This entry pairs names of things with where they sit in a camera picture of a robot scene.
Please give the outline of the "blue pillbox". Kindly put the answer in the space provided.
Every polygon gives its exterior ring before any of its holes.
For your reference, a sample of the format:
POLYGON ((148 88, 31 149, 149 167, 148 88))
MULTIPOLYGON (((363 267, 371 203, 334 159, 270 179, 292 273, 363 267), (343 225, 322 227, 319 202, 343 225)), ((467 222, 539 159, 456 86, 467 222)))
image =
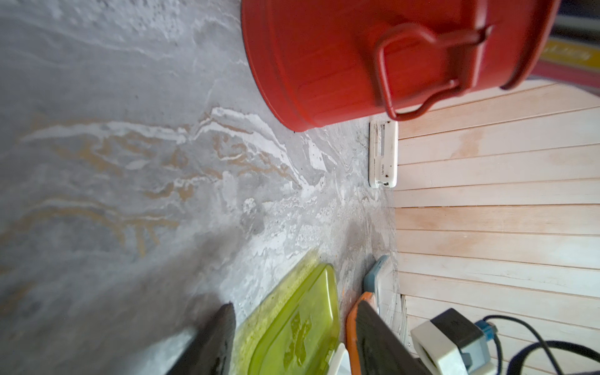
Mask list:
POLYGON ((394 259, 389 255, 381 256, 367 272, 362 285, 364 292, 373 293, 381 319, 398 333, 402 326, 402 302, 394 259))

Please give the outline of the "red pen cup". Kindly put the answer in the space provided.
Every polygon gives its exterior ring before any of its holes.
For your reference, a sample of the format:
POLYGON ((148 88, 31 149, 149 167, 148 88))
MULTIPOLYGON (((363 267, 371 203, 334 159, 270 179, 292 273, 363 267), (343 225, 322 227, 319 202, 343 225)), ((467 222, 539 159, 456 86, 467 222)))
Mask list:
POLYGON ((248 63, 267 106, 301 132, 509 90, 533 70, 557 1, 261 1, 241 4, 248 63))

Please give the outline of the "orange pillbox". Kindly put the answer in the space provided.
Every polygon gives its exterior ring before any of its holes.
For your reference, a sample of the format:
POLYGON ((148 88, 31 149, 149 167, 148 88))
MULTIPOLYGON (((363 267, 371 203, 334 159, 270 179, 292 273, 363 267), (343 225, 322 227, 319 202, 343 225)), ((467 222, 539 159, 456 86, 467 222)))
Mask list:
POLYGON ((359 352, 358 352, 358 341, 356 334, 356 317, 358 314, 359 303, 367 302, 371 307, 374 307, 375 310, 378 310, 377 306, 377 298, 373 292, 364 292, 359 299, 356 301, 354 306, 351 308, 347 319, 346 319, 346 348, 348 350, 348 356, 351 365, 352 375, 361 375, 361 368, 359 362, 359 352))

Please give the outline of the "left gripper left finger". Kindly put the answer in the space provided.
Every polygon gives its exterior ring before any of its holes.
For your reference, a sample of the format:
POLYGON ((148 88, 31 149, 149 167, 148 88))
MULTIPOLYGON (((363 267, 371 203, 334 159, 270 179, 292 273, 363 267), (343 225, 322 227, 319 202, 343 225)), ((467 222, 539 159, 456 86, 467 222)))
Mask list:
POLYGON ((228 303, 198 332, 167 374, 229 374, 235 329, 234 305, 228 303))

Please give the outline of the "white rectangular device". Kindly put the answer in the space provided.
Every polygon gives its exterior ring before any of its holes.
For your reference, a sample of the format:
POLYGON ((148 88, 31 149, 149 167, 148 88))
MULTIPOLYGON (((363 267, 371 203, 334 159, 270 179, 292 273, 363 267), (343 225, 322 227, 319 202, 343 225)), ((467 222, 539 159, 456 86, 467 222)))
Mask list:
POLYGON ((398 122, 370 122, 369 184, 394 188, 398 181, 398 122))

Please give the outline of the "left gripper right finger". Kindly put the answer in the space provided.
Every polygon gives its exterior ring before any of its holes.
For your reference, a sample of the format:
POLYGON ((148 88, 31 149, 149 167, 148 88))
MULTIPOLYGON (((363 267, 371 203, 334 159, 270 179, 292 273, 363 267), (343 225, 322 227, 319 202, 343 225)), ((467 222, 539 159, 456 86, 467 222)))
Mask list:
POLYGON ((430 374, 368 302, 357 306, 356 340, 361 374, 430 374))

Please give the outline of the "green lid white pillbox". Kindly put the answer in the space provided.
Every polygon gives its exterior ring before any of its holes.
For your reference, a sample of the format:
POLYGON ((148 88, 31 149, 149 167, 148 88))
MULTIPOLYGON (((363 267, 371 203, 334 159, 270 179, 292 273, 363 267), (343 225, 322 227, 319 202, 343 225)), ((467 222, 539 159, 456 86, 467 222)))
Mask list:
POLYGON ((231 374, 325 374, 341 334, 334 266, 315 251, 236 331, 231 374))

